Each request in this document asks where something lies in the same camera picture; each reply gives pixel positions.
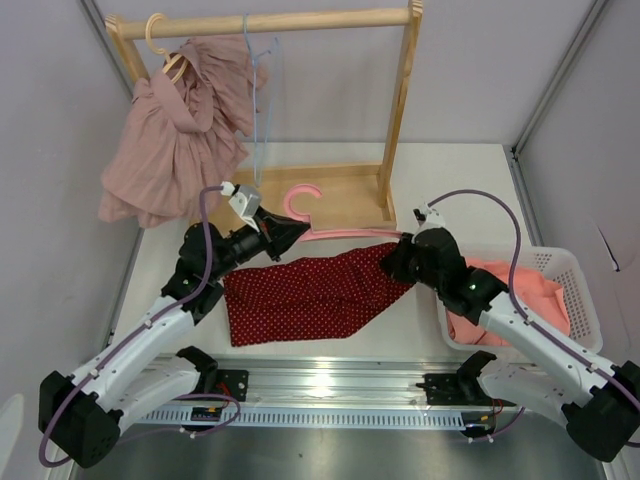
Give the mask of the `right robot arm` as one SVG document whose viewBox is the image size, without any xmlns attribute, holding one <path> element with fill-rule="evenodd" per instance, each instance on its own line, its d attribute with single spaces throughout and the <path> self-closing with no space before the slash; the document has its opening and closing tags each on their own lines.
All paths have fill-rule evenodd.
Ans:
<svg viewBox="0 0 640 480">
<path fill-rule="evenodd" d="M 531 373 L 489 356 L 460 374 L 458 395 L 468 403 L 506 400 L 561 427 L 584 452 L 613 461 L 639 428 L 639 367 L 617 365 L 585 348 L 523 307 L 511 283 L 468 265 L 450 232 L 429 228 L 402 235 L 381 262 L 405 284 L 431 288 L 450 312 L 495 333 L 538 367 Z"/>
</svg>

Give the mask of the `pink plastic hanger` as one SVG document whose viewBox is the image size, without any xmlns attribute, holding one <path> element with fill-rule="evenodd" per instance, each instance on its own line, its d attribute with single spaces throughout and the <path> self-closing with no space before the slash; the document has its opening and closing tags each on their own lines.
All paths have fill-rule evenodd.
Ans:
<svg viewBox="0 0 640 480">
<path fill-rule="evenodd" d="M 321 189 L 313 184 L 298 184 L 291 187 L 284 195 L 282 206 L 286 215 L 291 219 L 309 225 L 309 229 L 299 238 L 300 242 L 348 238 L 390 238 L 399 240 L 403 236 L 400 231 L 378 228 L 316 230 L 313 228 L 312 215 L 310 213 L 302 213 L 293 206 L 293 200 L 300 194 L 309 194 L 316 199 L 320 199 L 323 197 L 323 193 Z"/>
</svg>

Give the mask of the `dark red dotted garment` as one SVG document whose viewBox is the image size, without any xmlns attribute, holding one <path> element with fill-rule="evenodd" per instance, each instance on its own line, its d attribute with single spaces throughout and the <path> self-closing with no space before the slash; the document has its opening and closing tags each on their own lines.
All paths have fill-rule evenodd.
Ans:
<svg viewBox="0 0 640 480">
<path fill-rule="evenodd" d="M 229 274 L 224 298 L 231 345 L 356 334 L 412 288 L 380 266 L 394 248 L 393 243 L 383 243 Z"/>
</svg>

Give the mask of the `cream plastic hanger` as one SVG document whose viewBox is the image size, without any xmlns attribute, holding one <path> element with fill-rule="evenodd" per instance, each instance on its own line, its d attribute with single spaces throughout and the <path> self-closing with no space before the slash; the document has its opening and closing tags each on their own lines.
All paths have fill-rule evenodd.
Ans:
<svg viewBox="0 0 640 480">
<path fill-rule="evenodd" d="M 162 67 L 162 72 L 165 75 L 168 75 L 174 70 L 175 67 L 177 67 L 173 75 L 170 77 L 171 83 L 176 84 L 186 72 L 187 67 L 189 66 L 189 61 L 182 54 L 170 53 L 167 49 L 158 47 L 154 43 L 154 40 L 152 37 L 152 31 L 153 31 L 154 25 L 159 21 L 164 21 L 167 19 L 168 17 L 163 13 L 157 12 L 152 14 L 148 18 L 145 24 L 144 39 L 147 47 L 154 54 L 162 56 L 164 58 L 164 65 Z"/>
</svg>

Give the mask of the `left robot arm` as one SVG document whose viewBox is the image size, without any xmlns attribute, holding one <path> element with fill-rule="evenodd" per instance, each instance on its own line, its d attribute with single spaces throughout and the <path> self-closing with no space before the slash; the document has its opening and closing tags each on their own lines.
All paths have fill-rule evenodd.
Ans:
<svg viewBox="0 0 640 480">
<path fill-rule="evenodd" d="M 119 342 L 70 374 L 52 371 L 39 387 L 38 428 L 82 468 L 91 468 L 139 418 L 174 399 L 218 399 L 216 361 L 179 350 L 158 373 L 144 370 L 203 320 L 224 295 L 222 279 L 260 254 L 280 260 L 310 224 L 258 208 L 249 225 L 223 236 L 208 221 L 185 233 L 173 275 Z"/>
</svg>

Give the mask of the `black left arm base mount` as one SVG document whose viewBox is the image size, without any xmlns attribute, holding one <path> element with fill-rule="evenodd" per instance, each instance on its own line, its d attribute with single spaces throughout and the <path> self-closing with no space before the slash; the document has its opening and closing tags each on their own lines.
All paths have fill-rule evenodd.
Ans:
<svg viewBox="0 0 640 480">
<path fill-rule="evenodd" d="M 202 350 L 189 346 L 179 350 L 177 357 L 190 362 L 198 372 L 197 383 L 191 394 L 223 394 L 244 402 L 249 386 L 247 370 L 221 369 L 218 361 Z"/>
</svg>

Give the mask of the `dusty pink skirt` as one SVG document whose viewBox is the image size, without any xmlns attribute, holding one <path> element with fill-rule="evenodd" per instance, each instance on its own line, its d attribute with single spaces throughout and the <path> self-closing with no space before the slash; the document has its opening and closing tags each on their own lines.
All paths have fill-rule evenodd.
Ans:
<svg viewBox="0 0 640 480">
<path fill-rule="evenodd" d="M 114 159 L 101 176 L 98 216 L 143 228 L 199 215 L 203 188 L 232 179 L 254 130 L 253 92 L 267 82 L 240 35 L 192 37 L 186 69 L 157 69 L 134 87 Z"/>
</svg>

